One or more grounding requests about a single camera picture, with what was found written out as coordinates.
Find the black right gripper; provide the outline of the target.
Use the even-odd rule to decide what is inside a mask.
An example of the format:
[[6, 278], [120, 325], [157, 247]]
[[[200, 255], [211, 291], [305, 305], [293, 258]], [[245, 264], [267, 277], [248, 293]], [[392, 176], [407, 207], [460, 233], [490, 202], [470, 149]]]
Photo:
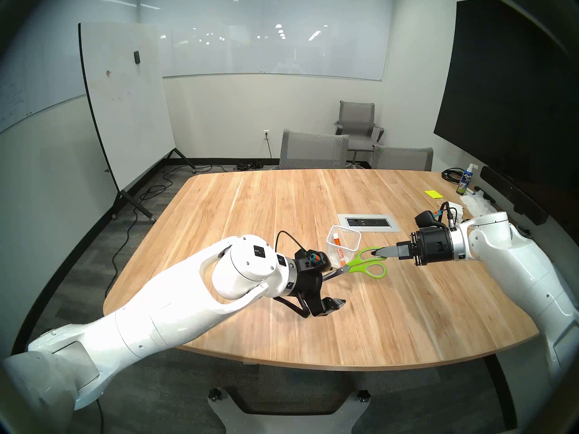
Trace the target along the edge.
[[413, 255], [416, 266], [454, 261], [450, 229], [419, 229], [411, 233], [411, 244], [377, 248], [371, 253], [374, 257], [397, 259], [411, 259]]

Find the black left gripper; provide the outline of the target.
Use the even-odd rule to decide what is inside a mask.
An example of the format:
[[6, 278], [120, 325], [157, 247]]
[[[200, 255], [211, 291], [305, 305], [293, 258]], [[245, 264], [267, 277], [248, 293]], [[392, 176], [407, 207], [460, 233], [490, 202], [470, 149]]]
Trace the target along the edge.
[[327, 316], [332, 312], [339, 310], [346, 304], [344, 299], [334, 299], [331, 297], [321, 299], [321, 286], [323, 281], [348, 273], [351, 267], [344, 265], [338, 269], [327, 271], [326, 267], [297, 267], [297, 280], [294, 286], [294, 296], [297, 298], [301, 308], [295, 308], [294, 311], [303, 318], [312, 316]]

